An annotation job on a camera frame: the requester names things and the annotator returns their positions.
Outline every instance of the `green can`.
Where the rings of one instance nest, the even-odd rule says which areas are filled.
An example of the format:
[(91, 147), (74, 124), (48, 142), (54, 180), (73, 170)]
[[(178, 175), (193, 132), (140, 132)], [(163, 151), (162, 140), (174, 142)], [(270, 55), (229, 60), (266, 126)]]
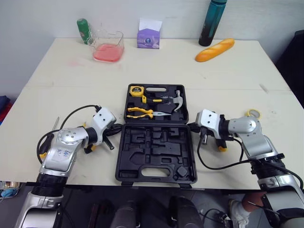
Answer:
[(82, 40), (84, 41), (84, 44), (87, 44), (88, 40), (91, 37), (91, 29), (89, 24), (87, 23), (87, 20), (84, 18), (77, 20), (77, 25), (79, 29), (80, 36)]

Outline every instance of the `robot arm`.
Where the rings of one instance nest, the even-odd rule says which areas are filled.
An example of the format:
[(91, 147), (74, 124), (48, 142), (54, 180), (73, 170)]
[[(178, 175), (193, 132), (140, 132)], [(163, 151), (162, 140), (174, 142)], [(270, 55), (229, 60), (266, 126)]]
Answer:
[(115, 121), (107, 108), (101, 108), (92, 119), (92, 127), (66, 128), (55, 133), (55, 141), (41, 165), (37, 184), (28, 193), (15, 228), (60, 226), (62, 192), (77, 151), (88, 145), (100, 145), (104, 131)]
[(285, 169), (283, 154), (279, 154), (270, 139), (262, 134), (260, 122), (251, 116), (225, 120), (207, 109), (197, 114), (196, 124), (204, 131), (203, 144), (208, 135), (217, 142), (238, 137), (250, 160), (252, 174), (258, 177), (258, 184), (267, 194), (262, 197), (265, 213), (273, 227), (295, 228), (304, 224), (304, 194), (295, 178)]

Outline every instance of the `yellow-handled pliers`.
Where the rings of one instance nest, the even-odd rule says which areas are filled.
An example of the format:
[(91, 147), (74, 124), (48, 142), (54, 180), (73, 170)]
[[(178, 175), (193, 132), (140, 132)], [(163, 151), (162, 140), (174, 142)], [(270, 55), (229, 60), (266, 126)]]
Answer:
[(138, 115), (138, 116), (127, 115), (128, 118), (133, 118), (133, 119), (143, 118), (145, 116), (148, 116), (152, 119), (153, 116), (171, 115), (170, 113), (154, 112), (152, 109), (145, 110), (145, 109), (139, 108), (139, 107), (128, 108), (128, 112), (142, 112), (142, 113), (145, 113), (144, 115)]

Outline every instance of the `black toolbox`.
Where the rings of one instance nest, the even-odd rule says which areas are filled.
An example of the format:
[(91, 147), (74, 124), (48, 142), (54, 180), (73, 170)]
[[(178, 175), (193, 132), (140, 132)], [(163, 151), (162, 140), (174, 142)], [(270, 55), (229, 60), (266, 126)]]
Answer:
[[(130, 88), (144, 88), (147, 100), (164, 97), (170, 102), (153, 104), (143, 103), (142, 97), (130, 94)], [(183, 99), (177, 112), (178, 104), (172, 102), (177, 91)], [(140, 116), (139, 111), (129, 112), (128, 108), (138, 107), (145, 110), (170, 113), (164, 116), (129, 118), (128, 115)], [(122, 185), (132, 186), (134, 182), (177, 183), (181, 188), (191, 188), (197, 181), (193, 146), (188, 122), (185, 88), (183, 85), (130, 84), (124, 110), (126, 124), (122, 128), (115, 177)], [(164, 170), (161, 176), (143, 175), (146, 169)]]

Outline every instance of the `white sneaker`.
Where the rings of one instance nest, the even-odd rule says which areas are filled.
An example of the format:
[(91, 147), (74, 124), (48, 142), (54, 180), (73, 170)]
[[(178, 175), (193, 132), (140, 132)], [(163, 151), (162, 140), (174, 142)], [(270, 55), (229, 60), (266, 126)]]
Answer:
[(238, 222), (239, 228), (245, 228), (248, 225), (250, 212), (246, 211), (243, 208), (243, 205), (240, 201), (230, 199), (228, 203), (228, 210), (229, 217), (231, 220)]

